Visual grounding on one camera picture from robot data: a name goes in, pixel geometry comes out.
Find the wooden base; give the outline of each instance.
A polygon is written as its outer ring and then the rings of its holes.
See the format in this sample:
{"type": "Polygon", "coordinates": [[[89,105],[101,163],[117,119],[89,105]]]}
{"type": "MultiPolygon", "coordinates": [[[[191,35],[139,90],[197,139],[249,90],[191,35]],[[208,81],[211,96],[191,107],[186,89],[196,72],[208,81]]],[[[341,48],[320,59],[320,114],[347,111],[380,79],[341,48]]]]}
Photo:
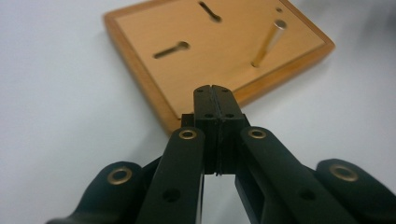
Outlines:
{"type": "Polygon", "coordinates": [[[181,114],[192,112],[196,88],[224,86],[244,105],[334,48],[284,0],[155,0],[109,12],[105,23],[168,132],[180,126],[181,114]],[[275,20],[288,28],[253,67],[275,20]]]}

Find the screw hole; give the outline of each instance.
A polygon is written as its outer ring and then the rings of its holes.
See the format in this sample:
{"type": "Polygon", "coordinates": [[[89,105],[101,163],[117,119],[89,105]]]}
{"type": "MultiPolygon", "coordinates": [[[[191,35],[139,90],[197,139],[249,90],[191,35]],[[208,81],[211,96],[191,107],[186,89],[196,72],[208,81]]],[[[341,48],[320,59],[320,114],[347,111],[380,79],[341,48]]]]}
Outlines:
{"type": "Polygon", "coordinates": [[[252,129],[250,131],[248,131],[248,135],[252,138],[264,138],[267,134],[265,132],[263,132],[262,130],[258,130],[258,129],[252,129]]]}
{"type": "Polygon", "coordinates": [[[330,166],[330,172],[337,178],[354,182],[359,179],[358,174],[356,174],[353,170],[349,169],[345,165],[341,164],[333,164],[330,166]]]}
{"type": "Polygon", "coordinates": [[[184,130],[184,131],[181,131],[178,136],[182,139],[188,140],[188,139],[195,138],[197,136],[197,133],[193,130],[184,130]]]}
{"type": "Polygon", "coordinates": [[[127,182],[132,177],[132,171],[123,166],[117,169],[114,169],[110,174],[107,176],[108,183],[112,185],[120,185],[127,182]]]}
{"type": "Polygon", "coordinates": [[[180,190],[178,189],[167,189],[163,193],[163,199],[168,203],[174,203],[180,198],[180,190]]]}

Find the white table surface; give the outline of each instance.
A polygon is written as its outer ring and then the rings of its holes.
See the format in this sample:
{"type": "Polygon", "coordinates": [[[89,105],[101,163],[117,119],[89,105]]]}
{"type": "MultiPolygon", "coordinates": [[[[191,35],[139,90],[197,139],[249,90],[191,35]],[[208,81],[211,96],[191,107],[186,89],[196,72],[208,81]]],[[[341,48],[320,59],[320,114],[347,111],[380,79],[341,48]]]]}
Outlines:
{"type": "MultiPolygon", "coordinates": [[[[137,2],[0,2],[0,223],[66,217],[108,164],[162,155],[167,135],[102,21],[137,2]]],[[[301,163],[351,161],[396,192],[396,2],[292,3],[336,50],[243,112],[301,163]]],[[[248,223],[232,176],[205,178],[203,223],[248,223]]]]}

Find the peg board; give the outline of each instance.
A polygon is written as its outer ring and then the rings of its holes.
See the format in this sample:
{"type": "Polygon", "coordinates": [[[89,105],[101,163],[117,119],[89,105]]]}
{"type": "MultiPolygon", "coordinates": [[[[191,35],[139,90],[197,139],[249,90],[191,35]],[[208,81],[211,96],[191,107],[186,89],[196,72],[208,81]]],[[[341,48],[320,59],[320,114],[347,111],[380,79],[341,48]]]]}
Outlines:
{"type": "Polygon", "coordinates": [[[231,91],[240,105],[318,62],[333,42],[283,0],[154,0],[105,15],[110,36],[148,100],[172,132],[193,111],[192,92],[204,85],[231,91]],[[202,4],[221,17],[221,21],[202,4]],[[288,28],[260,67],[251,65],[270,26],[288,28]],[[179,42],[187,49],[156,58],[179,42]]]}

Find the wooden tray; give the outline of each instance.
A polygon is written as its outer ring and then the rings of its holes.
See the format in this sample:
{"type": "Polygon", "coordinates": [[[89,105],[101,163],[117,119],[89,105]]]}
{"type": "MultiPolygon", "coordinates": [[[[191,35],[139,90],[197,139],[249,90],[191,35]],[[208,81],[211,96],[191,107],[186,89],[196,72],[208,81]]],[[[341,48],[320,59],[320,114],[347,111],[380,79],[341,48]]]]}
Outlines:
{"type": "Polygon", "coordinates": [[[164,128],[191,113],[192,92],[224,86],[240,105],[317,63],[334,43],[284,0],[155,0],[109,12],[106,28],[164,128]],[[288,28],[251,65],[275,20],[288,28]],[[184,43],[185,49],[161,55],[184,43]]]}

